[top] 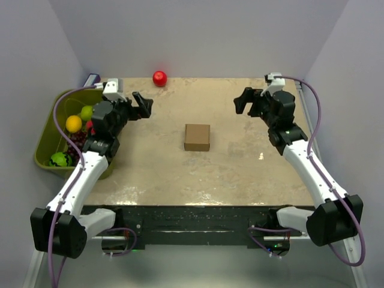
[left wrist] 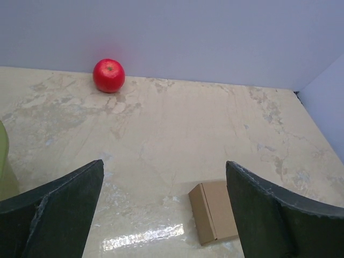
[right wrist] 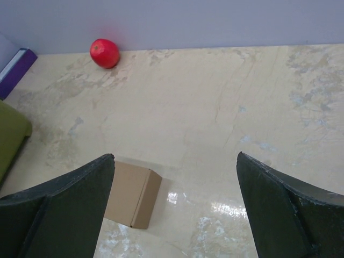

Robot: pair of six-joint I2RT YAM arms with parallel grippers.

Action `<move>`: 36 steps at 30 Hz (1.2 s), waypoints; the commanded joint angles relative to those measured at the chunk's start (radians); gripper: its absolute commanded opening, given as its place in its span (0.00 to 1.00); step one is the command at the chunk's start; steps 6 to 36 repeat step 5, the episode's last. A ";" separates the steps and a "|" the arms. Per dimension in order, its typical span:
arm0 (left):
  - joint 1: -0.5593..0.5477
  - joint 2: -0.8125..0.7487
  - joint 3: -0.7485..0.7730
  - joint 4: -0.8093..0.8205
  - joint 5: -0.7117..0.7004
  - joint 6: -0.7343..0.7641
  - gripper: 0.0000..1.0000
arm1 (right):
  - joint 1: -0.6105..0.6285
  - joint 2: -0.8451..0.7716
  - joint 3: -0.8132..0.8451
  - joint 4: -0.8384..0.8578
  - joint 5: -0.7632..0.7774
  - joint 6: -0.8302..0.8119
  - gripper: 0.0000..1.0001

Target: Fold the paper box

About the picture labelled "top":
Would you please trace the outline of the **brown cardboard box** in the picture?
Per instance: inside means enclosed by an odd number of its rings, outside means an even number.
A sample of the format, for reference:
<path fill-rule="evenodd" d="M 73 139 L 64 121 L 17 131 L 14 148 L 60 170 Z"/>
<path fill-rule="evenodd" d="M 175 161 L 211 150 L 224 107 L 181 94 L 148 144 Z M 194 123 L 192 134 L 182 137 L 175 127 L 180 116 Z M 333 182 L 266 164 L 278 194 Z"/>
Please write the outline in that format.
<path fill-rule="evenodd" d="M 211 126 L 206 124 L 186 124 L 184 150 L 208 152 L 210 150 Z"/>

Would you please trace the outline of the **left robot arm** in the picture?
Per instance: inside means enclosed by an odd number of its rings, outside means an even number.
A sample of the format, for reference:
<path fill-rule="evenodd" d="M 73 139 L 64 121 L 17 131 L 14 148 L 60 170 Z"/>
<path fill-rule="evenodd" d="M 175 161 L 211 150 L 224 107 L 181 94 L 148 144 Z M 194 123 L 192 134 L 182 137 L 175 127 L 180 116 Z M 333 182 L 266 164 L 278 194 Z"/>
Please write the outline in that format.
<path fill-rule="evenodd" d="M 149 118 L 153 100 L 132 93 L 129 98 L 105 97 L 93 107 L 92 130 L 80 160 L 60 192 L 45 208 L 35 208 L 30 216 L 34 246 L 38 251 L 76 259 L 92 237 L 107 231 L 118 235 L 124 220 L 115 209 L 98 208 L 82 215 L 84 201 L 107 170 L 117 153 L 118 136 L 128 121 Z"/>

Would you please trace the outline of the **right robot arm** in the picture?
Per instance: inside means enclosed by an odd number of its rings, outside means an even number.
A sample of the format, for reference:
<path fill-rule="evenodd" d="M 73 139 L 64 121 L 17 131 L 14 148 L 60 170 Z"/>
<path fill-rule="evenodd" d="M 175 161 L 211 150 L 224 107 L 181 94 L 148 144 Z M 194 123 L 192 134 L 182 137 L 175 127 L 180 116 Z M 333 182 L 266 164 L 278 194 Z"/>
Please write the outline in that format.
<path fill-rule="evenodd" d="M 287 229 L 305 232 L 319 247 L 356 236 L 362 199 L 349 195 L 308 148 L 307 135 L 294 122 L 295 97 L 286 91 L 270 94 L 246 87 L 233 102 L 237 114 L 251 104 L 248 115 L 261 118 L 268 126 L 269 141 L 295 169 L 314 202 L 314 211 L 290 205 L 274 208 L 267 221 L 269 232 L 275 236 Z"/>

